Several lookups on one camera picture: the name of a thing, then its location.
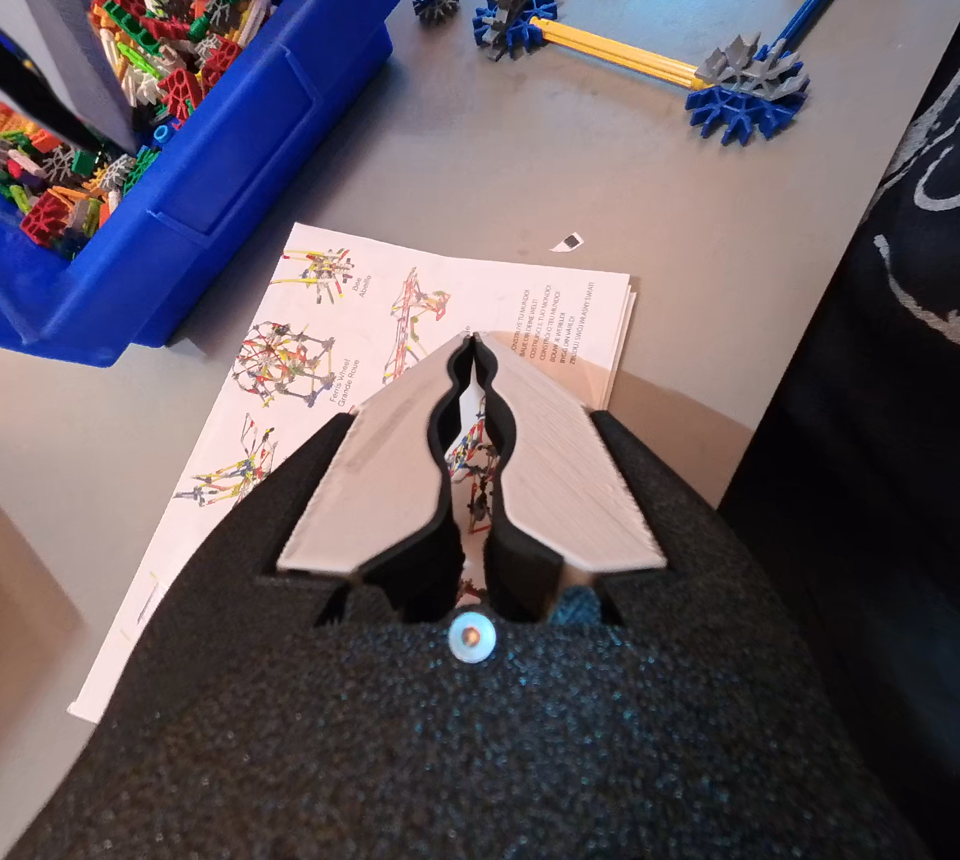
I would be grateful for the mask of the person's black printed shirt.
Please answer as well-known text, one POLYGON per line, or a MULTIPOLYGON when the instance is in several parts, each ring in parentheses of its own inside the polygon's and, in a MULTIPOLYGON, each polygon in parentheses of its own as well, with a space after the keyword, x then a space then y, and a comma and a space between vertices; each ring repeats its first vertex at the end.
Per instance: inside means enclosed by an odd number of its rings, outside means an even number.
POLYGON ((958 202, 954 33, 719 506, 938 858, 959 841, 958 202))

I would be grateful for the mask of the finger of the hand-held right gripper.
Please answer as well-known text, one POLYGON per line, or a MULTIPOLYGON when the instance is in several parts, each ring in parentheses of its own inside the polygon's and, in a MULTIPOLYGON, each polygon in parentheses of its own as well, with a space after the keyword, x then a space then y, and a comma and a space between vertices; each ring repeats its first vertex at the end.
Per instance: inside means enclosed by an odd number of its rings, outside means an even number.
POLYGON ((133 155, 133 111, 94 35, 90 0, 1 0, 2 102, 72 146, 133 155))

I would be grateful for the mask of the pile of colourful construction pieces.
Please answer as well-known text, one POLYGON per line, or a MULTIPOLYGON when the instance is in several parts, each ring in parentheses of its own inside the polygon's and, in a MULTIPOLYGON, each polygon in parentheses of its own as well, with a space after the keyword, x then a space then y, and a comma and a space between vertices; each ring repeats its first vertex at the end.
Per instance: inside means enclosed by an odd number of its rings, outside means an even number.
POLYGON ((2 206, 30 242, 70 262, 102 230, 278 0, 91 0, 87 17, 133 114, 135 155, 75 146, 2 102, 2 206))

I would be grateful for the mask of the printed instruction booklet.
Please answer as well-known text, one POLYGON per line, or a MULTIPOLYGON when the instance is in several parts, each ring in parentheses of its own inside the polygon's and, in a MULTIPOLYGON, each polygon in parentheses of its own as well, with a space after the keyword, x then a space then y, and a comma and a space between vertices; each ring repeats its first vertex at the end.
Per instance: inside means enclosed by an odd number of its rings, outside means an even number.
POLYGON ((625 273, 450 258, 295 224, 68 713, 99 722, 198 546, 335 414, 474 330, 606 409, 635 300, 625 273))

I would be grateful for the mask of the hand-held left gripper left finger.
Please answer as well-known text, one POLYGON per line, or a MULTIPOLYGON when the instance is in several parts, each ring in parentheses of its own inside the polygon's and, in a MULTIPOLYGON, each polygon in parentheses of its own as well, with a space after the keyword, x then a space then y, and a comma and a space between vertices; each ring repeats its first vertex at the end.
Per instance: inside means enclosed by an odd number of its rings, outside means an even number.
POLYGON ((473 368, 473 336, 458 334, 357 408, 278 572, 378 587, 407 621, 453 610, 465 555, 446 454, 473 368))

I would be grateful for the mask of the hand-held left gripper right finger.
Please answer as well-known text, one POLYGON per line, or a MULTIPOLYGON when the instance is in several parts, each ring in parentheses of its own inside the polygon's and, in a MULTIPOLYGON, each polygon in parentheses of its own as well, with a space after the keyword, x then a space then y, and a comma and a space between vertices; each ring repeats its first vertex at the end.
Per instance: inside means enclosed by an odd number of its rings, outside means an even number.
POLYGON ((498 455, 484 548, 491 608, 540 622, 564 586, 666 569, 595 410, 490 333, 473 336, 498 455))

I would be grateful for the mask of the blue plastic parts bin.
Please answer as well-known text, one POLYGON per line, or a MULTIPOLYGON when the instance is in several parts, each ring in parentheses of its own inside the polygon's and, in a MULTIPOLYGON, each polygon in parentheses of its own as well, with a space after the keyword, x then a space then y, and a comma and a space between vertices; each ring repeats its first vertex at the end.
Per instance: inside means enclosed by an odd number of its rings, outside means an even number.
POLYGON ((72 262, 2 206, 1 347, 108 367, 159 348, 387 62, 402 0, 280 0, 72 262))

